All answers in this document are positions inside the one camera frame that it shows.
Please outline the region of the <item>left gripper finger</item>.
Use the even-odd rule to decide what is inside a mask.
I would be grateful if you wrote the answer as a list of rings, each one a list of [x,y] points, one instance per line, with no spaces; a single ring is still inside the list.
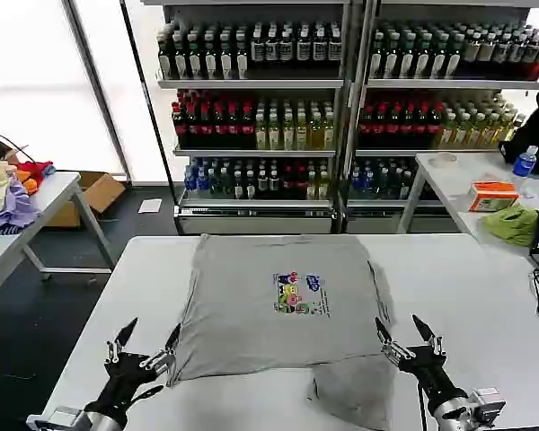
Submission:
[[[146,371],[153,371],[156,374],[167,372],[174,362],[175,349],[179,343],[181,333],[181,325],[178,323],[172,330],[170,336],[165,342],[164,348],[158,350],[154,355],[143,360],[139,367]]]
[[[107,358],[106,362],[118,362],[119,355],[122,352],[123,348],[127,345],[134,328],[137,325],[138,317],[135,317],[129,324],[125,327],[122,327],[114,340],[107,342]]]

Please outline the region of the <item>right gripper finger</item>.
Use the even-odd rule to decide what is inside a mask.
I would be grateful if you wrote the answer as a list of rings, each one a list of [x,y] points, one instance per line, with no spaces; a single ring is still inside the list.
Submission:
[[[423,356],[446,356],[443,349],[442,337],[437,336],[429,325],[420,319],[416,314],[412,315],[415,327],[424,341],[423,346],[413,347],[412,351],[415,355]]]
[[[406,347],[402,347],[394,341],[381,320],[375,317],[377,337],[382,345],[382,352],[394,365],[399,365],[404,361],[413,360],[416,355]]]

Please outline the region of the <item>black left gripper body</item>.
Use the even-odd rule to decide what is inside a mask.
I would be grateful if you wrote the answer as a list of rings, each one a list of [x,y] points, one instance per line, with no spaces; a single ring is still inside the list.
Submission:
[[[158,377],[155,372],[139,367],[147,358],[148,355],[121,352],[118,362],[105,366],[109,379],[98,398],[89,402],[84,410],[104,416],[125,416],[127,410],[138,400],[150,398],[161,391],[163,386],[156,385],[136,396],[140,386],[152,383]]]

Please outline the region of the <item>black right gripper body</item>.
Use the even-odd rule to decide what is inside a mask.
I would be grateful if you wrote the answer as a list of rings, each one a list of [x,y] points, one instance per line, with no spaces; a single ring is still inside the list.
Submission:
[[[398,368],[417,378],[428,397],[428,409],[437,409],[446,401],[455,398],[468,398],[467,393],[456,387],[446,374],[443,368],[445,355],[435,354],[430,346],[409,347],[409,350],[414,357],[400,359]]]

